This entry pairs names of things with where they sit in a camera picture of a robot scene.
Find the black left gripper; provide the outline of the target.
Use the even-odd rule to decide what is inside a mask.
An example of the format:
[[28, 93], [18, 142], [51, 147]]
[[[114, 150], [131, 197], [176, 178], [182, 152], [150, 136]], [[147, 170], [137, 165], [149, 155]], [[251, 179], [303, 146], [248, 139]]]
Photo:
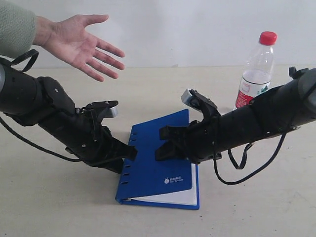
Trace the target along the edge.
[[134, 161], [138, 153], [136, 148], [114, 138], [107, 126], [102, 126], [101, 135], [96, 141], [97, 150], [93, 151], [91, 156], [84, 158], [83, 162], [91, 167], [121, 174], [123, 158]]

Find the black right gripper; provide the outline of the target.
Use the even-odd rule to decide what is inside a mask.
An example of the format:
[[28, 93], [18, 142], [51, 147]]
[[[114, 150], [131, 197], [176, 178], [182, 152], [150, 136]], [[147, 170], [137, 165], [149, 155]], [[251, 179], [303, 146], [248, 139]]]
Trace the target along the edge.
[[199, 164], [211, 159], [221, 159], [217, 120], [191, 122], [186, 127], [165, 126], [159, 129], [159, 139], [168, 140], [155, 151], [156, 161], [171, 159], [189, 160]]

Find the person's open bare hand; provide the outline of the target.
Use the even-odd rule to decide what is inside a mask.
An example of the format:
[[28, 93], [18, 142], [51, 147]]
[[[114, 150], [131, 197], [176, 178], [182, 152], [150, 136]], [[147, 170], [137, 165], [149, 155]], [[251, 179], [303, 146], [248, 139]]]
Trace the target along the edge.
[[124, 70], [125, 65], [111, 54], [123, 58], [125, 53], [85, 29], [90, 25], [104, 23], [108, 19], [107, 14], [77, 14], [55, 22], [37, 16], [33, 45], [40, 46], [57, 59], [96, 81], [103, 82], [104, 76], [117, 79], [118, 73], [107, 65]]

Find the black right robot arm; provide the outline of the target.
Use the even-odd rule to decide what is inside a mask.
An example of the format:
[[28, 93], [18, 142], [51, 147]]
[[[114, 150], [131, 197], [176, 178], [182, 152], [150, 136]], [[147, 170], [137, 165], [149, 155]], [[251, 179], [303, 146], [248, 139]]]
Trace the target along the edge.
[[187, 89], [183, 102], [203, 114], [184, 127], [165, 126], [156, 150], [157, 161], [180, 158], [199, 164], [220, 159], [221, 153], [293, 131], [316, 119], [316, 71], [289, 68], [292, 81], [253, 98], [249, 104], [221, 115], [216, 105], [196, 90]]

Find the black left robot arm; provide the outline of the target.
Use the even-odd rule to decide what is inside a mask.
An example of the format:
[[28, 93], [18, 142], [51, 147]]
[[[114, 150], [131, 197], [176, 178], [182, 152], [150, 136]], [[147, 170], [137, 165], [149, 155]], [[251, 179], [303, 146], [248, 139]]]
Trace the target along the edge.
[[117, 101], [99, 101], [77, 108], [61, 84], [50, 77], [34, 78], [0, 61], [0, 110], [21, 126], [38, 125], [76, 156], [74, 162], [121, 173], [123, 159], [137, 150], [112, 136], [102, 125], [116, 116]]

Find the green knit sleeve forearm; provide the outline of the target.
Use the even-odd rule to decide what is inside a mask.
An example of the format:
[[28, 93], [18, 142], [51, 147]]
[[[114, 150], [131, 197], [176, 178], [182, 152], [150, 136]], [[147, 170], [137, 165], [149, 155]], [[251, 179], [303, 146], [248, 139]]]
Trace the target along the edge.
[[27, 52], [36, 35], [36, 15], [7, 0], [0, 2], [0, 54], [16, 58]]

